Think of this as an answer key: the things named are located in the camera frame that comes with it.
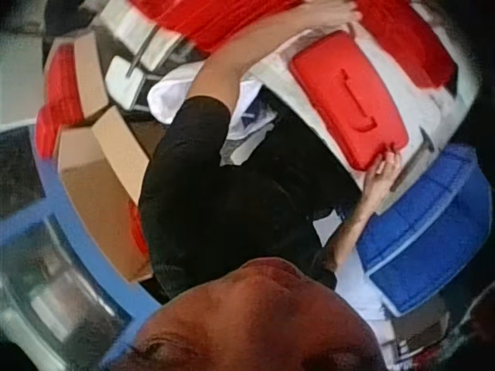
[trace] fingers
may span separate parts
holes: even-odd
[[[384,156],[380,153],[373,161],[371,166],[367,170],[367,175],[375,175],[380,167],[381,162],[383,161]]]
[[[394,179],[396,179],[402,170],[402,156],[399,151],[395,152],[395,168],[394,168]]]
[[[399,172],[401,172],[401,155],[399,153],[387,151],[385,153],[384,171],[382,172],[383,177],[395,179]]]

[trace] red container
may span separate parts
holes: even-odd
[[[49,102],[57,102],[66,98],[79,100],[76,62],[72,44],[61,45],[56,50],[46,75],[45,88],[46,100]]]
[[[405,0],[356,0],[361,23],[417,87],[445,86],[456,64],[432,28]]]
[[[61,99],[45,104],[36,118],[35,142],[39,157],[51,158],[60,127],[71,127],[82,121],[80,102]]]
[[[353,168],[364,171],[385,149],[408,143],[391,95],[345,32],[300,52],[290,69]]]
[[[129,200],[129,215],[131,217],[131,233],[136,243],[136,247],[141,254],[148,255],[148,244],[146,243],[145,235],[142,232],[138,207],[131,200]]]

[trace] white plastic bag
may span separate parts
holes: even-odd
[[[187,92],[194,77],[201,69],[203,62],[184,64],[158,82],[148,93],[148,105],[152,115],[163,124],[171,124],[177,111],[186,99]],[[259,115],[256,122],[245,126],[241,118],[249,108],[261,89],[261,82],[250,74],[246,74],[241,81],[241,92],[237,106],[230,120],[227,139],[240,140],[246,138],[250,133],[265,126],[275,118],[273,111],[267,110]]]

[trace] cardboard box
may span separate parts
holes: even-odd
[[[58,172],[67,195],[101,252],[130,282],[152,275],[132,237],[128,207],[130,199],[138,203],[148,162],[116,107],[92,127],[60,134]]]
[[[108,106],[108,95],[105,90],[103,75],[94,32],[71,38],[57,38],[46,58],[44,74],[46,76],[53,56],[60,45],[73,43],[76,63],[77,89],[84,119],[96,118]]]

